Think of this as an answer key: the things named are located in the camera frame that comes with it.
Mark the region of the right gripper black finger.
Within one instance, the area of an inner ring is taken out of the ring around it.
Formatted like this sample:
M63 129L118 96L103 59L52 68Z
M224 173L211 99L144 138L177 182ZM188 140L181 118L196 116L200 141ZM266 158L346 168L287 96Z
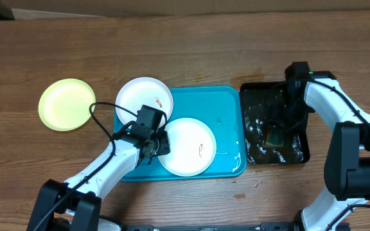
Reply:
M307 112L304 110L291 110L285 114L285 133L290 133L293 129L296 129L304 121L307 116Z
M285 103L279 94L267 94L265 96L265 109L268 124L283 127L283 109Z

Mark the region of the yellow green sponge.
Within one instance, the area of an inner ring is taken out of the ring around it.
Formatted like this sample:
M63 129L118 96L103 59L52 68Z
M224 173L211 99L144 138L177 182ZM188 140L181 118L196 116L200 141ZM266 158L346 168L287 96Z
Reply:
M265 139L265 145L272 147L281 147L284 145L283 132L276 127L268 129L267 137Z

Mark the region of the white plate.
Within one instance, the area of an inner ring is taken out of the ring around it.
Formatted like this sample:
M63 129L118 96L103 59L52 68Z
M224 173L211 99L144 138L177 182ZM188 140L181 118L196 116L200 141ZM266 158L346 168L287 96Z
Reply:
M216 155L216 139L211 129L194 118L176 119L166 126L170 152L159 162L170 173L196 176L204 172Z
M173 111L173 96L161 81L151 77L130 80L118 92L116 105L137 113L142 105L165 112L169 119Z

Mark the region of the yellow plate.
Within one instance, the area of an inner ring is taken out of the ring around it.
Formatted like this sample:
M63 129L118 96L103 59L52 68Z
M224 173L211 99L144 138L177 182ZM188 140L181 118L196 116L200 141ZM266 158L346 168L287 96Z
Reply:
M86 82L74 78L59 80L40 97L39 117L52 130L74 130L91 118L89 107L95 102L94 91Z

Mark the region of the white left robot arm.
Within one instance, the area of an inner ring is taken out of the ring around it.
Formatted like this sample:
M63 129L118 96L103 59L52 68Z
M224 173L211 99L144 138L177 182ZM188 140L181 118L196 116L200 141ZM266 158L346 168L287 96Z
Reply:
M170 152L168 121L162 110L143 105L135 120L109 133L105 151L65 182L48 180L40 188L28 230L121 230L100 215L101 204L116 184L144 159Z

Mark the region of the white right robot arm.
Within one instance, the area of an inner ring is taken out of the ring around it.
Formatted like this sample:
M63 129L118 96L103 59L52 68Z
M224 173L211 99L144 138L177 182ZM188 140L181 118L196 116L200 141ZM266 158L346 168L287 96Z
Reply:
M313 112L332 132L324 189L298 212L295 230L349 230L343 219L357 208L370 209L370 115L344 93L331 72L311 71L307 62L291 63L285 80L273 89L283 95L269 107L266 145L282 146L285 135Z

